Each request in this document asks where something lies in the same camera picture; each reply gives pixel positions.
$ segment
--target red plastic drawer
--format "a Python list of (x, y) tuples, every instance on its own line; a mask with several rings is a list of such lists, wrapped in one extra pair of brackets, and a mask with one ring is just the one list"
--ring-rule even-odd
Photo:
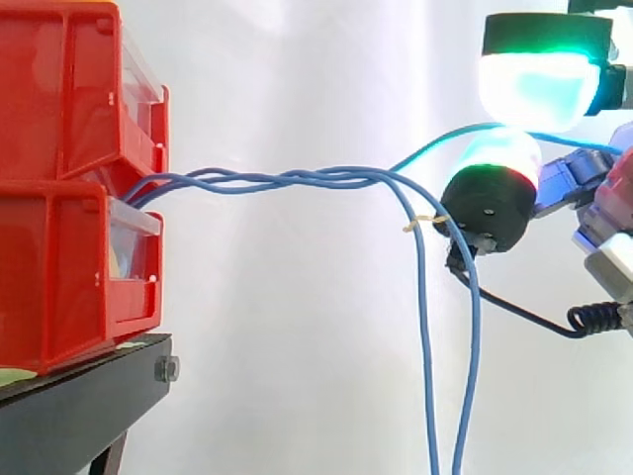
[(113, 3), (0, 0), (0, 180), (122, 196), (168, 169), (167, 90)]
[(0, 368), (45, 374), (160, 323), (162, 222), (84, 182), (0, 182)]

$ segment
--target zip tie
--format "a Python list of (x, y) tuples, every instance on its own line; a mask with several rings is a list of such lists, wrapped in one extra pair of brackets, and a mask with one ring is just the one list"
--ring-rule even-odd
[(405, 233), (412, 232), (416, 226), (420, 223), (433, 223), (434, 225), (438, 223), (446, 223), (450, 220), (450, 216), (429, 216), (429, 215), (417, 215), (413, 221), (411, 221), (407, 226), (403, 228)]

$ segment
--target glowing led light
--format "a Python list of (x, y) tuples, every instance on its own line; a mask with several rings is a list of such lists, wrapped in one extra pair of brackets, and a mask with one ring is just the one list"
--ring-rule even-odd
[(600, 68), (571, 52), (482, 56), (480, 97), (496, 120), (532, 132), (564, 132), (587, 112)]
[(468, 146), (455, 173), (473, 165), (505, 166), (523, 175), (538, 189), (542, 163), (541, 149), (535, 139), (517, 129), (499, 128), (481, 133)]

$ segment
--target coiled cord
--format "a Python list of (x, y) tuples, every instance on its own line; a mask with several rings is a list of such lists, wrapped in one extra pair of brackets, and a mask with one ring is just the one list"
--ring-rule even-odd
[(622, 330), (622, 317), (617, 312), (619, 307), (616, 302), (573, 307), (567, 313), (567, 320), (576, 332), (584, 336)]
[[(466, 286), (469, 285), (470, 279), (461, 269), (450, 267), (449, 269), (457, 277), (457, 280)], [(572, 326), (572, 330), (570, 330), (507, 302), (507, 300), (490, 293), (486, 289), (480, 288), (480, 292), (482, 299), (487, 302), (565, 338), (580, 339), (591, 334), (622, 330), (623, 328), (622, 318), (617, 312), (620, 304), (616, 302), (573, 307), (567, 313), (567, 320)]]

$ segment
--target screw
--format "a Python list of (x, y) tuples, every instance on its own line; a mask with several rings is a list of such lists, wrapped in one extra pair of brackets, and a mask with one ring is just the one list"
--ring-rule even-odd
[(156, 361), (156, 381), (175, 383), (180, 376), (180, 358), (178, 356), (161, 356)]

